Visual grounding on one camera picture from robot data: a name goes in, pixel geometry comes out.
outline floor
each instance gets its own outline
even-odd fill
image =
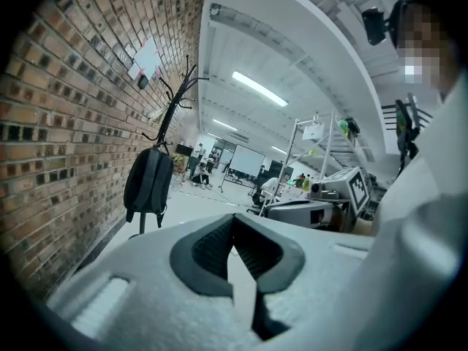
[[[189,181],[181,184],[175,177],[170,186],[162,227],[171,227],[217,214],[245,212],[252,205],[252,198],[248,196],[251,189],[228,181],[223,183],[223,178],[221,169],[214,169],[210,177],[213,188],[210,190],[192,186]],[[139,214],[135,214],[132,222],[126,223],[119,230],[97,259],[128,241],[132,235],[138,234],[139,222]],[[156,216],[147,214],[146,232],[157,230]],[[227,273],[228,281],[234,286],[234,308],[241,320],[249,326],[252,322],[256,284],[235,249],[231,251],[227,260]]]

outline backpack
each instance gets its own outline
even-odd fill
[[[157,148],[147,148],[140,152],[125,184],[127,222],[133,220],[135,212],[156,215],[164,212],[173,168],[170,156]]]

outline whiteboard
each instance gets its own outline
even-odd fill
[[[237,145],[229,168],[257,177],[264,158],[265,155]]]

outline brick wall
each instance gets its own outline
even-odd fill
[[[44,0],[0,78],[0,241],[23,286],[51,290],[124,215],[123,191],[159,125],[162,76],[196,62],[203,0]],[[162,65],[144,90],[127,76],[154,36]],[[197,94],[191,90],[190,97]],[[177,143],[197,109],[179,108]]]

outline television screen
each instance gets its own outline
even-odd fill
[[[175,152],[180,155],[184,156],[190,156],[192,154],[193,148],[183,146],[181,144],[177,145],[177,148],[175,149]]]

